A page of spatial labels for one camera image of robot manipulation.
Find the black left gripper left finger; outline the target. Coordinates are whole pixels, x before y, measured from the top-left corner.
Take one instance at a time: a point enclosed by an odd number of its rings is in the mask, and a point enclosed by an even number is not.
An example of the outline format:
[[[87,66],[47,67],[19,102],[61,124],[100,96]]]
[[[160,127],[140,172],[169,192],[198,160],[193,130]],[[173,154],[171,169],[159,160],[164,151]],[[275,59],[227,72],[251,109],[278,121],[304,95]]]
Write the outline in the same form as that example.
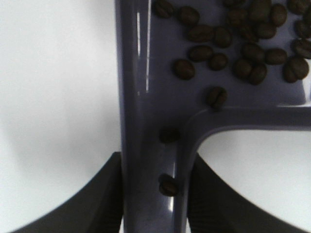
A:
[[[121,153],[115,152],[73,197],[18,233],[117,233],[123,217]]]

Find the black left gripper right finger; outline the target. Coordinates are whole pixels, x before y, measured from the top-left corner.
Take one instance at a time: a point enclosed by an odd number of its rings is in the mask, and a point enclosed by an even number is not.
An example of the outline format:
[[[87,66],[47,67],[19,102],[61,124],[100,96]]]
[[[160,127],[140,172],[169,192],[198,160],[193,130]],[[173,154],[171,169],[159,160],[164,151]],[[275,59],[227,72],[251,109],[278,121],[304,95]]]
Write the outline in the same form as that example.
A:
[[[302,229],[251,203],[196,156],[187,218],[192,233],[301,233]]]

